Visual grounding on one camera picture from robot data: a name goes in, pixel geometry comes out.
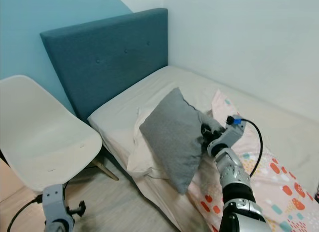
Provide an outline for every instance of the wooden floor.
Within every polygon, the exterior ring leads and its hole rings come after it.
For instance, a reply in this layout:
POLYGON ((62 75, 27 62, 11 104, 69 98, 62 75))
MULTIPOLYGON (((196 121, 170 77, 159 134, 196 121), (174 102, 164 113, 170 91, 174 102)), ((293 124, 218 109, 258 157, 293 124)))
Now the wooden floor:
MULTIPOLYGON (((74 215, 75 232, 175 232, 176 229, 151 206, 111 163, 107 165, 120 178, 114 181, 97 168, 85 169, 73 178, 65 191, 71 209, 84 200, 82 218, 74 215)), ((0 232, 34 194, 26 187, 0 203, 0 232)), ((42 204, 32 204, 15 220, 12 232, 43 232, 42 204)))

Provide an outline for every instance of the black cable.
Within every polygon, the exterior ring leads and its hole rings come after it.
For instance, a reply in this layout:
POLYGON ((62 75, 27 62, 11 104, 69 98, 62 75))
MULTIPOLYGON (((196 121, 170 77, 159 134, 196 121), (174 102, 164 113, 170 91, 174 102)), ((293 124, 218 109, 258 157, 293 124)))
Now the black cable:
POLYGON ((257 170, 257 167, 258 167, 259 162, 260 162, 260 160, 261 160, 261 156, 263 155, 263 147, 264 147, 263 144, 264 144, 264 143, 263 143, 263 138, 262 138, 262 136, 261 136, 260 130, 258 129, 258 127, 256 126, 256 124, 255 124, 254 122, 250 121, 250 120, 247 120, 247 119, 241 119, 241 120, 242 120, 242 121, 246 121, 246 122, 252 124, 252 125, 256 128, 256 130, 257 130, 257 132, 258 132, 259 140, 260 140, 260 152, 259 152, 259 157, 258 157, 258 160, 257 160, 257 162, 256 162, 256 164, 255 164, 254 169, 252 170, 252 172, 251 172, 250 175, 249 175, 250 177, 252 177, 253 174, 255 173, 255 171, 257 170))
POLYGON ((67 181, 67 182, 65 183, 65 186, 64 186, 64 188, 63 188, 64 190, 65 190, 66 187, 68 186, 69 182, 70 182, 70 181, 67 181))
MULTIPOLYGON (((84 169, 91 169, 91 168, 96 168, 96 167, 97 167, 97 166, 91 166, 91 167, 87 167, 87 168, 84 168, 84 169)), ((65 186, 64 186, 64 188, 63 188, 64 190, 65 190, 66 187, 68 186, 69 182, 70 182, 70 181, 67 181, 67 182, 65 183, 65 186)), ((33 204, 33 203, 35 203, 35 202, 37 202, 38 204, 39 204, 39 203, 42 203, 42 195, 38 195, 35 199, 33 199, 32 201, 30 201, 30 202, 28 202, 27 204, 25 204, 25 205, 15 214, 15 216, 12 218, 12 220, 11 220, 9 226, 8 226, 8 229, 6 230, 7 232, 10 232, 11 227, 12 227, 12 225, 13 225, 13 222, 14 222, 15 219, 18 217, 18 215, 19 215, 25 208, 27 208, 29 205, 31 205, 31 204, 33 204)))
POLYGON ((15 219, 18 217, 18 215, 25 209, 27 208, 29 205, 33 204, 37 202, 38 204, 39 203, 42 203, 42 195, 38 195, 36 198, 34 198, 32 201, 29 201, 28 203, 26 203, 16 214, 15 216, 13 216, 9 226, 8 226, 8 229, 6 230, 7 232, 10 232, 11 230, 11 227, 13 225, 13 222, 15 221, 15 219))

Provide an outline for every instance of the teal headboard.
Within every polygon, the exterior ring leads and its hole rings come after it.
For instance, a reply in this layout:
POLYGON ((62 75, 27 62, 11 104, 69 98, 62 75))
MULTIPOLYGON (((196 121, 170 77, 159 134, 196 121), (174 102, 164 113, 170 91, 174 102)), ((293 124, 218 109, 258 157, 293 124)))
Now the teal headboard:
POLYGON ((77 116, 167 66, 167 9, 157 8, 40 34, 77 116))

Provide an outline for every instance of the gray pillow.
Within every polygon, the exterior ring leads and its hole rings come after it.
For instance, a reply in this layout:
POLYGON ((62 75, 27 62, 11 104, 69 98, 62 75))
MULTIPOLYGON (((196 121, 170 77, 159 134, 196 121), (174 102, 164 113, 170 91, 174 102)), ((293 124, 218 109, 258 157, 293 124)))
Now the gray pillow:
POLYGON ((203 123, 212 131, 221 128, 216 120, 189 105, 179 88, 175 88, 140 126, 141 133, 180 194, 186 193, 200 163, 200 127, 203 123))

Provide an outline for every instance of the robotic arm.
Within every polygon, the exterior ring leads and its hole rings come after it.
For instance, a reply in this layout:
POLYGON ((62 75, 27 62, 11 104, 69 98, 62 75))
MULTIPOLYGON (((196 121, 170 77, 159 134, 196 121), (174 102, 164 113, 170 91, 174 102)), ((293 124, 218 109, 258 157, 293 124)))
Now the robotic arm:
MULTIPOLYGON (((226 129, 211 131, 203 124, 201 133, 204 147, 213 157, 220 173, 224 208, 220 232, 271 232, 250 185, 250 177, 231 147, 242 137, 246 122, 239 116, 228 117, 226 129)), ((43 211, 46 217, 45 232, 71 232, 73 214, 82 216, 84 201, 79 208, 70 210, 65 205, 62 185, 43 191, 43 211)))
POLYGON ((44 232, 72 232, 74 219, 72 215, 82 217, 86 206, 81 201, 79 207, 70 210, 65 204, 63 185, 53 185, 43 191, 43 212, 45 215, 44 232))
POLYGON ((250 177, 231 149, 241 138, 246 122, 241 117, 228 117, 226 130, 214 131, 203 124, 204 146, 213 157, 220 173, 223 191, 223 218, 220 232, 271 232, 261 208, 256 204, 250 177))

